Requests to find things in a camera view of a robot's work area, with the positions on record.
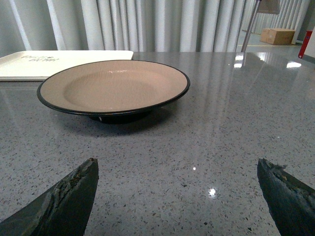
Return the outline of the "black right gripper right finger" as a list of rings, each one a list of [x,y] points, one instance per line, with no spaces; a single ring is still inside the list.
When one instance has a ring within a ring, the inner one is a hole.
[[[315,234],[315,190],[266,159],[257,177],[269,212],[282,236]]]

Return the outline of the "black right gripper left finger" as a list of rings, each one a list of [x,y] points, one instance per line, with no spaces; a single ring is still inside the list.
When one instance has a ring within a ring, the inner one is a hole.
[[[2,236],[82,236],[98,184],[97,159],[89,158],[0,224]]]

